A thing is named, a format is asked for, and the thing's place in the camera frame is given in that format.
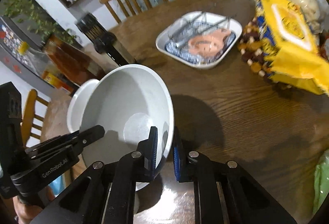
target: green bag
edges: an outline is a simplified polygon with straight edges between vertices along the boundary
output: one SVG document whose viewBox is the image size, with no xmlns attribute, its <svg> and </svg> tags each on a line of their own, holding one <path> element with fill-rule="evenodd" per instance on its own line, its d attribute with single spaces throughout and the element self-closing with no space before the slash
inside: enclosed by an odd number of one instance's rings
<svg viewBox="0 0 329 224">
<path fill-rule="evenodd" d="M 324 152 L 315 167 L 314 191 L 313 214 L 318 211 L 329 192 L 329 150 Z"/>
</svg>

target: white plate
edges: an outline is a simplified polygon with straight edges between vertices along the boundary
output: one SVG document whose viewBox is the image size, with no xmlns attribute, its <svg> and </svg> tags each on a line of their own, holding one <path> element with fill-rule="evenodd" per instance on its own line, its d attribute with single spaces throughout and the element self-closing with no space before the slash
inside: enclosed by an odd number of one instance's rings
<svg viewBox="0 0 329 224">
<path fill-rule="evenodd" d="M 234 20 L 231 19 L 230 22 L 230 27 L 229 29 L 231 31 L 233 31 L 236 34 L 236 38 L 235 40 L 231 43 L 231 45 L 227 48 L 227 50 L 224 52 L 224 54 L 215 62 L 207 64 L 207 65 L 196 65 L 196 64 L 191 64 L 188 61 L 185 61 L 183 59 L 181 59 L 180 57 L 171 54 L 169 52 L 167 52 L 165 50 L 165 45 L 167 44 L 167 42 L 169 41 L 169 37 L 168 34 L 173 34 L 176 30 L 178 30 L 184 23 L 186 23 L 185 20 L 191 20 L 193 18 L 195 18 L 196 16 L 198 16 L 198 14 L 200 14 L 201 12 L 191 12 L 191 13 L 187 13 L 184 16 L 182 16 L 180 19 L 176 20 L 172 25 L 170 25 L 169 27 L 167 27 L 164 31 L 161 32 L 160 35 L 158 35 L 155 44 L 157 46 L 157 49 L 159 51 L 161 51 L 162 53 L 188 65 L 194 68 L 198 68 L 198 69 L 210 69 L 212 67 L 215 67 L 216 65 L 218 65 L 221 60 L 223 60 L 223 58 L 226 56 L 226 54 L 231 50 L 231 48 L 233 47 L 233 45 L 236 43 L 236 41 L 239 39 L 239 37 L 242 34 L 242 26 L 241 24 Z M 226 16 L 222 16 L 222 15 L 218 15 L 218 14 L 214 14 L 214 13 L 206 13 L 206 19 L 207 19 L 207 23 L 210 24 L 215 24 L 221 20 L 223 20 Z"/>
<path fill-rule="evenodd" d="M 119 161 L 135 151 L 158 129 L 156 169 L 164 165 L 174 134 L 174 110 L 169 91 L 152 69 L 143 65 L 124 65 L 108 73 L 96 86 L 83 114 L 80 132 L 101 125 L 105 135 L 83 149 L 86 166 L 95 161 Z M 136 190 L 147 183 L 136 184 Z"/>
</svg>

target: yellow snack bag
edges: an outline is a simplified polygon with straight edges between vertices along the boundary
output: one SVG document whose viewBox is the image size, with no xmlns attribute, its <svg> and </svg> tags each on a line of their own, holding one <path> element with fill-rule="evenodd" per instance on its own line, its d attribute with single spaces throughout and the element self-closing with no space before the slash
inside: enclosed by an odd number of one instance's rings
<svg viewBox="0 0 329 224">
<path fill-rule="evenodd" d="M 329 95 L 329 63 L 320 57 L 299 6 L 290 0 L 256 0 L 256 16 L 269 78 Z"/>
</svg>

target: glass jar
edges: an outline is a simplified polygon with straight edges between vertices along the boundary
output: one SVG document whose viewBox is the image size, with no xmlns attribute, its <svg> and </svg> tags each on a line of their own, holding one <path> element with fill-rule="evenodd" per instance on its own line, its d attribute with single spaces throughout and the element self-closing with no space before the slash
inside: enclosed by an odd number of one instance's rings
<svg viewBox="0 0 329 224">
<path fill-rule="evenodd" d="M 104 70 L 88 55 L 51 34 L 42 51 L 70 81 L 81 86 L 90 79 L 101 80 Z"/>
</svg>

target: green leaves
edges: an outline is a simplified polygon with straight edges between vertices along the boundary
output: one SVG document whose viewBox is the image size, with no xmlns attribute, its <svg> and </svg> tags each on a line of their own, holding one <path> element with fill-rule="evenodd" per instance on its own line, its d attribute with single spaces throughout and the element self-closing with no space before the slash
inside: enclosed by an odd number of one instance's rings
<svg viewBox="0 0 329 224">
<path fill-rule="evenodd" d="M 33 0 L 6 0 L 5 15 L 10 18 L 19 17 L 15 20 L 17 23 L 23 23 L 26 19 L 32 21 L 27 30 L 31 33 L 39 34 L 42 39 L 45 39 L 51 33 L 54 33 L 63 41 L 73 44 L 77 38 L 76 35 L 70 35 L 70 28 L 63 30 L 57 22 L 49 21 L 45 16 L 44 10 L 33 3 Z"/>
</svg>

